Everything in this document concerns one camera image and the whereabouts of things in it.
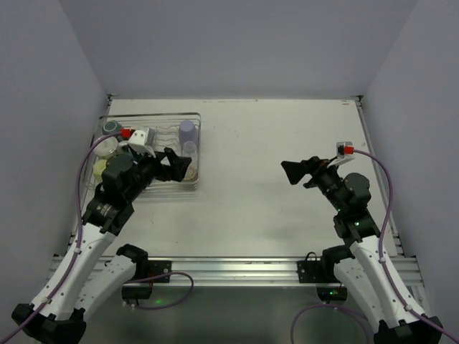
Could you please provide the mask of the speckled ceramic cup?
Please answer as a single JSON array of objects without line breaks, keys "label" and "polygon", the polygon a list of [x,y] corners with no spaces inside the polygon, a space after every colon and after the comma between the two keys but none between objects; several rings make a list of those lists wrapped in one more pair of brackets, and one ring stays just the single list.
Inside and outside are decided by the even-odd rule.
[{"label": "speckled ceramic cup", "polygon": [[198,170],[194,166],[188,166],[183,181],[195,181],[198,178]]}]

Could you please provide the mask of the clear glass cup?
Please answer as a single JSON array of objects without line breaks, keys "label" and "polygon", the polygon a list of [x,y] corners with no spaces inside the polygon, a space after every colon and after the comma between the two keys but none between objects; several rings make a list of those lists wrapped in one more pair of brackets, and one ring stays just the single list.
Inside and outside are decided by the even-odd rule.
[{"label": "clear glass cup", "polygon": [[189,157],[193,161],[196,161],[198,158],[198,147],[196,143],[192,140],[188,140],[182,145],[181,155],[183,157]]}]

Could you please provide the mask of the lavender plastic cup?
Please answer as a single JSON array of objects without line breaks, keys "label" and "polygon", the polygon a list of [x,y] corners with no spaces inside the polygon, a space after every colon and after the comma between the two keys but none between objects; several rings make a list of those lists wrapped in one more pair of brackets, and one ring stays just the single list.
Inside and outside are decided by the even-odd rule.
[{"label": "lavender plastic cup", "polygon": [[179,142],[185,144],[186,142],[198,142],[198,130],[195,124],[190,120],[183,120],[179,124]]}]

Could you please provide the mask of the yellow-green cup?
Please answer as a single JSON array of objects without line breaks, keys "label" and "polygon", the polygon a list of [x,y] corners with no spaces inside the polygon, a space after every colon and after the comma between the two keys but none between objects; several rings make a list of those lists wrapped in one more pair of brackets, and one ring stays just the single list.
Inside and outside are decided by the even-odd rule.
[{"label": "yellow-green cup", "polygon": [[106,169],[107,161],[105,159],[99,159],[93,164],[93,175],[97,182],[102,181],[103,171]]}]

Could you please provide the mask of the dark blue mug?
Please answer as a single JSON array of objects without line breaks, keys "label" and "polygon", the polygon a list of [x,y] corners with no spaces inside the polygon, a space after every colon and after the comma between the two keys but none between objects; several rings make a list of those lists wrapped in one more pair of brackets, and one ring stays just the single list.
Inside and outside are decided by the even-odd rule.
[{"label": "dark blue mug", "polygon": [[138,164],[142,158],[142,155],[135,152],[131,147],[126,148],[126,153],[133,159],[135,164]]}]

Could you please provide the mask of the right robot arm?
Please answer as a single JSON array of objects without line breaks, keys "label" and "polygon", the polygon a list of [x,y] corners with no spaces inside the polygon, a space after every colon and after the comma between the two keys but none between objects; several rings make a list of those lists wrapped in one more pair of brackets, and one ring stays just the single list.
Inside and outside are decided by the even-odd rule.
[{"label": "right robot arm", "polygon": [[344,243],[325,249],[321,264],[355,299],[372,327],[373,341],[439,343],[441,322],[428,316],[407,289],[368,210],[368,178],[360,173],[341,177],[337,165],[317,156],[281,166],[292,185],[309,175],[304,188],[318,188],[337,211],[334,228]]}]

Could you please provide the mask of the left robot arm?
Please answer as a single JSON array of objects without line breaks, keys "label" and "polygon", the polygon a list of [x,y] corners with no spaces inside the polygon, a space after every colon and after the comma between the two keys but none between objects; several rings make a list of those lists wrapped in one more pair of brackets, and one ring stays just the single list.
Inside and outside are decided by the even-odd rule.
[{"label": "left robot arm", "polygon": [[147,252],[126,244],[102,272],[90,277],[133,215],[133,202],[153,180],[182,181],[190,163],[190,157],[171,148],[139,160],[128,154],[109,158],[59,267],[29,304],[15,307],[11,317],[19,329],[41,343],[79,343],[93,313],[146,267]]}]

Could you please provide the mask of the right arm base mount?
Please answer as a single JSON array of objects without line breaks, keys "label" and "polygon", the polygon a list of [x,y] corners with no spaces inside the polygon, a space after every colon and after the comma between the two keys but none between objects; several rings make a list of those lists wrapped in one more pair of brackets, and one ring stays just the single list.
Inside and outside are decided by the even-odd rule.
[{"label": "right arm base mount", "polygon": [[343,304],[348,297],[347,289],[322,264],[321,257],[315,252],[296,262],[298,281],[301,284],[314,284],[321,302]]}]

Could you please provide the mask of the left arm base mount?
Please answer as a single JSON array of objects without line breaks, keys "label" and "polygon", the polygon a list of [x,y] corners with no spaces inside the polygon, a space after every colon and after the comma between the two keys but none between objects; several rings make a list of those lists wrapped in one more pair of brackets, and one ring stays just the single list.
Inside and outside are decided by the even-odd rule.
[{"label": "left arm base mount", "polygon": [[170,277],[162,277],[147,282],[134,282],[134,280],[144,280],[156,277],[171,271],[172,262],[170,260],[144,260],[137,267],[134,276],[129,279],[128,284],[122,286],[121,297],[127,303],[139,305],[140,300],[148,300],[153,292],[154,284],[169,283]]}]

